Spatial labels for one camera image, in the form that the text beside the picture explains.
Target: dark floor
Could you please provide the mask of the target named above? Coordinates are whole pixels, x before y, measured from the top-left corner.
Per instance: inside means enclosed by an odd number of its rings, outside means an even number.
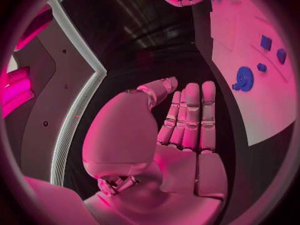
[[[83,141],[94,117],[106,102],[126,89],[160,78],[176,76],[179,90],[188,83],[201,85],[215,78],[195,47],[190,7],[173,7],[163,0],[64,0],[63,5],[108,72],[80,121],[66,163],[64,186],[86,199],[95,194],[98,187],[83,167]],[[171,100],[169,96],[153,109],[159,127]],[[217,151],[224,160],[232,188],[235,145],[219,87],[216,122]]]

